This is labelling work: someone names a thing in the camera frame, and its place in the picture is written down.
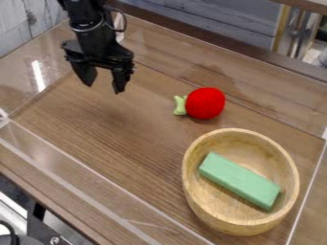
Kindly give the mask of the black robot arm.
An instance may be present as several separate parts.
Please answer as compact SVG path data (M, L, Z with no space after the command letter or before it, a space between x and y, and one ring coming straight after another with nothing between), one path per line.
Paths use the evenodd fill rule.
M134 74L134 52L116 39L118 33L127 29L127 16L106 1L58 0L75 32L75 39L66 40L62 49L83 84L91 87L98 68L107 69L114 92L119 94L126 91Z

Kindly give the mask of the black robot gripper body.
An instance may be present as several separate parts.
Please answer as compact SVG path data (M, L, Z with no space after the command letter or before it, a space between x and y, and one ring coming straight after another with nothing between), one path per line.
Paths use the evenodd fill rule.
M62 43L66 59L75 71L94 71L98 67L111 71L134 69L134 52L116 39L122 30L108 22L75 24L75 39Z

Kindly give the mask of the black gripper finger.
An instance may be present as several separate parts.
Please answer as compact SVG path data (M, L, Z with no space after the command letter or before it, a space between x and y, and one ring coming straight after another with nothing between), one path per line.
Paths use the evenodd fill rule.
M71 65L82 83L91 87L98 77L98 70L94 62L84 59L72 59Z
M123 93L134 74L134 65L115 66L111 69L111 74L114 92L116 94Z

